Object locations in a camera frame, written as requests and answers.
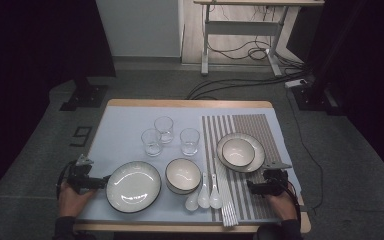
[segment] ceramic spoon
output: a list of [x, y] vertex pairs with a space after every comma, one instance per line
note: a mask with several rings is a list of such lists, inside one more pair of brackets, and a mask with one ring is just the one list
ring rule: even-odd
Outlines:
[[189, 211], [195, 211], [198, 209], [198, 190], [194, 191], [188, 199], [186, 199], [185, 207]]
[[210, 206], [214, 209], [219, 209], [222, 207], [223, 203], [221, 201], [220, 194], [217, 190], [217, 180], [216, 175], [211, 175], [212, 182], [213, 182], [213, 190], [210, 195]]
[[210, 199], [209, 199], [209, 193], [208, 193], [208, 179], [207, 179], [207, 173], [202, 173], [202, 188], [198, 195], [198, 204], [202, 208], [209, 208], [210, 207]]

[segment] power strip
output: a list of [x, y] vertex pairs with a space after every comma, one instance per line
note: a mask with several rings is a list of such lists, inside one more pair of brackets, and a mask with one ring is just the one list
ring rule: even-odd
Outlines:
[[296, 86], [302, 86], [307, 84], [307, 81], [304, 79], [298, 79], [298, 80], [293, 80], [289, 82], [285, 82], [285, 88], [291, 88], [291, 87], [296, 87]]

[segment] white bowl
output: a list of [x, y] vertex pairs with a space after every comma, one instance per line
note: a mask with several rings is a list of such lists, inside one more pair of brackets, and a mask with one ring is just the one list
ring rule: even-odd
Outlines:
[[157, 169], [149, 163], [135, 161], [114, 171], [107, 183], [107, 198], [116, 210], [133, 213], [151, 205], [160, 189]]
[[[243, 140], [249, 142], [255, 151], [254, 160], [250, 164], [243, 166], [243, 167], [238, 167], [238, 166], [234, 166], [234, 165], [230, 164], [228, 161], [226, 161], [226, 159], [224, 159], [224, 156], [223, 156], [224, 144], [227, 141], [229, 141], [231, 139], [236, 139], [236, 138], [240, 138], [240, 139], [243, 139]], [[217, 156], [218, 156], [220, 162], [223, 163], [224, 166], [232, 169], [233, 171], [242, 172], [242, 173], [249, 173], [249, 172], [254, 172], [254, 171], [258, 170], [261, 167], [261, 165], [263, 165], [266, 154], [265, 154], [264, 148], [261, 145], [261, 143], [258, 142], [258, 140], [255, 139], [254, 137], [247, 135], [247, 134], [244, 134], [244, 133], [230, 133], [230, 134], [227, 134], [224, 137], [222, 137], [220, 139], [220, 141], [217, 143]]]
[[177, 194], [193, 192], [201, 182], [201, 171], [190, 160], [179, 158], [171, 161], [166, 168], [167, 187]]
[[234, 138], [223, 145], [224, 159], [234, 166], [246, 166], [254, 160], [254, 156], [254, 148], [243, 139]]

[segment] striped placemat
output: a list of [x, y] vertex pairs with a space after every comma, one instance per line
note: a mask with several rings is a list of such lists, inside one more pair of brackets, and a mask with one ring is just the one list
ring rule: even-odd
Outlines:
[[[266, 161], [281, 161], [272, 132], [264, 114], [252, 115], [218, 115], [202, 116], [203, 141], [207, 171], [217, 173], [214, 158], [217, 154], [217, 143], [230, 133], [245, 133], [253, 136], [264, 147]], [[276, 215], [268, 202], [258, 195], [252, 195], [246, 180], [261, 183], [263, 170], [260, 168], [252, 173], [239, 173], [226, 168], [227, 181], [235, 204], [239, 222], [258, 222], [263, 219], [275, 219]], [[211, 209], [212, 221], [222, 221], [221, 211]]]

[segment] small plate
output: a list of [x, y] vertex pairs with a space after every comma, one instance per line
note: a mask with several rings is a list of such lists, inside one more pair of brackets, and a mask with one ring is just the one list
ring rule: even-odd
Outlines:
[[146, 162], [130, 162], [119, 167], [107, 184], [107, 198], [120, 212], [138, 212], [151, 205], [161, 190], [157, 169]]
[[234, 166], [246, 166], [254, 160], [254, 156], [254, 148], [243, 139], [230, 139], [223, 145], [224, 159]]
[[[224, 144], [227, 141], [232, 140], [232, 139], [236, 139], [236, 138], [247, 141], [254, 148], [254, 153], [255, 153], [254, 160], [246, 166], [242, 166], [242, 167], [234, 166], [234, 165], [230, 164], [228, 161], [226, 161], [226, 159], [223, 157]], [[264, 163], [264, 159], [266, 157], [266, 154], [265, 154], [264, 148], [261, 145], [261, 143], [258, 142], [258, 140], [255, 139], [254, 137], [247, 135], [247, 134], [244, 134], [244, 133], [231, 133], [231, 134], [228, 134], [228, 135], [225, 135], [224, 137], [222, 137], [220, 139], [220, 141], [218, 142], [218, 144], [217, 144], [217, 156], [219, 157], [220, 162], [223, 163], [223, 165], [225, 165], [226, 167], [228, 167], [234, 171], [237, 171], [237, 172], [247, 173], [247, 172], [253, 172], [253, 171], [259, 169], [261, 167], [261, 165], [263, 165], [263, 163]]]

